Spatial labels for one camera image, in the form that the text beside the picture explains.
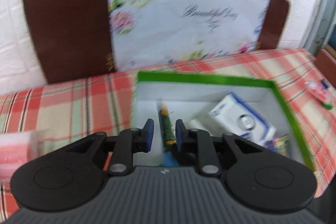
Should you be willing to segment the pink plastic packet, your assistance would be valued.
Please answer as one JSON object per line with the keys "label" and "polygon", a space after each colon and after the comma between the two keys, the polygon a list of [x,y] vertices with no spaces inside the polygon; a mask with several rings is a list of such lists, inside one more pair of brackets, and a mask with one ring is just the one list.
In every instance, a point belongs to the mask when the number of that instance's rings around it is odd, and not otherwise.
{"label": "pink plastic packet", "polygon": [[14,172],[41,153],[39,142],[47,130],[1,133],[1,184],[8,184]]}

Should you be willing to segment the floral white pillow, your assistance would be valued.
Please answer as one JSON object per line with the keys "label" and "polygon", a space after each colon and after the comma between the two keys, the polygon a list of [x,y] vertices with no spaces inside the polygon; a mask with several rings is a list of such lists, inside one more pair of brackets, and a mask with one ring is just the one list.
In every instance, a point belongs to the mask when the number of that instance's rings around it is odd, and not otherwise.
{"label": "floral white pillow", "polygon": [[252,51],[270,0],[108,0],[118,71]]}

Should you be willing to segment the green orange pen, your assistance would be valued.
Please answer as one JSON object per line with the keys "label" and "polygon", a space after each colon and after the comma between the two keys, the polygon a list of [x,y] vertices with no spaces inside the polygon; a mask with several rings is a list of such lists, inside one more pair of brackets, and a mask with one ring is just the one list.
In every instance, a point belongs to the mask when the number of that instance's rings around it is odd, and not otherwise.
{"label": "green orange pen", "polygon": [[173,126],[171,124],[169,110],[167,104],[165,102],[159,103],[159,122],[161,126],[161,134],[163,147],[165,152],[171,151],[173,145],[176,142],[175,133],[173,130]]}

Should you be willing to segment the brown wooden headboard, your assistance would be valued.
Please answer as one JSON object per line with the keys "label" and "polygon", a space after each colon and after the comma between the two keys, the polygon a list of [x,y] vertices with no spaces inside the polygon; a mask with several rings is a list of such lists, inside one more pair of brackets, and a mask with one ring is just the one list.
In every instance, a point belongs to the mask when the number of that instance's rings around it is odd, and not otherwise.
{"label": "brown wooden headboard", "polygon": [[[37,57],[50,84],[118,71],[108,0],[23,0]],[[288,0],[270,0],[256,49],[274,49],[289,13]]]}

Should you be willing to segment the white blue carton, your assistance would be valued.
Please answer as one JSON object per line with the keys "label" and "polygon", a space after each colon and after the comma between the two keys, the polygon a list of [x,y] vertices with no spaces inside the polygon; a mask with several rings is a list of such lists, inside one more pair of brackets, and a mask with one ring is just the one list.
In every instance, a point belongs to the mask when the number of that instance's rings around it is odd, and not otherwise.
{"label": "white blue carton", "polygon": [[260,146],[271,140],[276,133],[276,128],[269,121],[234,92],[228,93],[209,112],[209,116],[218,128]]}

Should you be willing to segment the green edged storage box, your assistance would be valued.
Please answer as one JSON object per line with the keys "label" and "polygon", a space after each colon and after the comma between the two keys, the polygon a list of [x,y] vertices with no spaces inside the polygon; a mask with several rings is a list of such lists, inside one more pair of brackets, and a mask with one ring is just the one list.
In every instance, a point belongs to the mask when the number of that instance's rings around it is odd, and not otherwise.
{"label": "green edged storage box", "polygon": [[233,133],[263,146],[275,147],[288,137],[282,152],[314,170],[303,133],[275,83],[246,77],[194,73],[145,72],[137,74],[132,105],[132,125],[154,122],[148,153],[134,156],[137,165],[160,166],[165,149],[159,111],[167,107],[172,123],[183,120],[187,128],[206,130],[211,136]]}

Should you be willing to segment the colourful small packet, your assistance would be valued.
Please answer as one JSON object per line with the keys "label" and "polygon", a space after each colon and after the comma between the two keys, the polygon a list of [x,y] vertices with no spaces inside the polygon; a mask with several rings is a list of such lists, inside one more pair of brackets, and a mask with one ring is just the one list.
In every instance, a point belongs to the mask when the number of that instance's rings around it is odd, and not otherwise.
{"label": "colourful small packet", "polygon": [[265,148],[279,153],[285,157],[290,157],[290,148],[289,148],[289,136],[284,134],[278,137],[275,137],[265,143]]}

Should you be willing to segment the plaid bed blanket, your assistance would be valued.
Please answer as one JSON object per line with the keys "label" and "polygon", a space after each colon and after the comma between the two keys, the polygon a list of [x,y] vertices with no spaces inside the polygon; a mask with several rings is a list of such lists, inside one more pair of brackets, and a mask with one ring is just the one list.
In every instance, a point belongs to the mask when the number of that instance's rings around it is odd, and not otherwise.
{"label": "plaid bed blanket", "polygon": [[[137,165],[110,175],[107,137],[134,128],[138,72],[246,77],[275,83],[314,170],[235,134],[217,138],[236,163],[220,176],[194,166]],[[47,130],[41,155],[1,185],[3,223],[335,223],[335,110],[308,91],[322,73],[305,50],[253,51],[43,86],[1,96],[1,133]]]}

